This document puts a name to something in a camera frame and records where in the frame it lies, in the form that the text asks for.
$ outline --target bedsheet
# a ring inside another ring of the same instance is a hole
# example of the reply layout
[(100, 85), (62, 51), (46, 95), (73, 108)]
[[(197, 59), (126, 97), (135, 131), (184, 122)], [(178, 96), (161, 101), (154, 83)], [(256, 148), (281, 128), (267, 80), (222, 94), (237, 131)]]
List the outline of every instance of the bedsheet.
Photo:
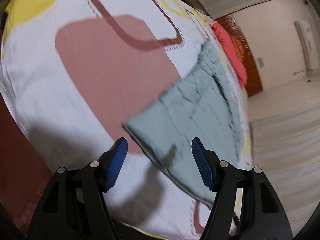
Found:
[[(98, 159), (120, 136), (130, 141), (122, 123), (186, 77), (204, 41), (217, 49), (239, 106), (238, 167), (251, 168), (246, 93), (210, 17), (179, 0), (12, 0), (8, 12), (0, 91), (52, 172)], [(105, 200), (114, 218), (166, 239), (198, 239), (210, 212), (132, 140)]]

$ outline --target blue gripper pad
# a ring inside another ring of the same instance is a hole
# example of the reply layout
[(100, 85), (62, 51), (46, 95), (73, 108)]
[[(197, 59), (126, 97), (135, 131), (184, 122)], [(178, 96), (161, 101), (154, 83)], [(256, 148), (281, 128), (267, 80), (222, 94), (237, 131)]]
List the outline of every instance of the blue gripper pad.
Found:
[(128, 141), (125, 138), (123, 138), (107, 168), (105, 184), (107, 192), (110, 188), (112, 188), (115, 185), (121, 167), (123, 165), (124, 159), (127, 156), (127, 153)]
[(210, 190), (213, 190), (213, 170), (211, 169), (207, 161), (207, 158), (204, 156), (204, 153), (201, 150), (201, 147), (197, 142), (196, 138), (192, 140), (191, 150), (204, 185), (207, 186)]

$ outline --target air conditioner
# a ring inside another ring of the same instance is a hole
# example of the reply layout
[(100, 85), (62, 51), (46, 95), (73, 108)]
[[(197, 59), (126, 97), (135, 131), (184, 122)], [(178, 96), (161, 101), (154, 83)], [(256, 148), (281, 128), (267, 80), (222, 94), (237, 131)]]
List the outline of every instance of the air conditioner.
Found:
[(303, 54), (306, 61), (307, 70), (313, 70), (319, 67), (318, 52), (315, 39), (308, 20), (294, 22), (301, 41)]

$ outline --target light green towel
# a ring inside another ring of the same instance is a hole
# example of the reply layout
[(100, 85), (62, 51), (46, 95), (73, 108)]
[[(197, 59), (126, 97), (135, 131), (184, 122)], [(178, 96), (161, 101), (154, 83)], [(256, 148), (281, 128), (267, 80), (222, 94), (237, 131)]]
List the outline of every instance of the light green towel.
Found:
[(211, 42), (203, 44), (190, 75), (125, 124), (125, 128), (178, 187), (211, 205), (215, 194), (202, 182), (191, 152), (193, 138), (199, 137), (205, 148), (234, 166), (243, 145), (238, 105)]

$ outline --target pillow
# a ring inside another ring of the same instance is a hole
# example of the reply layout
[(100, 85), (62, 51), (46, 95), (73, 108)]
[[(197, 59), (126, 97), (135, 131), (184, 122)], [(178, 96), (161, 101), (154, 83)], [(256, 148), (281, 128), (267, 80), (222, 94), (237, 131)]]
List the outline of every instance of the pillow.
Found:
[(236, 49), (237, 56), (241, 62), (244, 60), (244, 49), (241, 41), (236, 36), (231, 36), (233, 46)]
[(240, 61), (237, 55), (236, 49), (233, 45), (229, 33), (218, 22), (213, 22), (211, 24), (211, 28), (217, 36), (219, 42), (221, 43), (223, 50), (229, 58), (232, 67), (236, 71), (241, 88), (244, 88), (244, 86), (247, 84), (248, 79), (247, 72), (243, 63)]

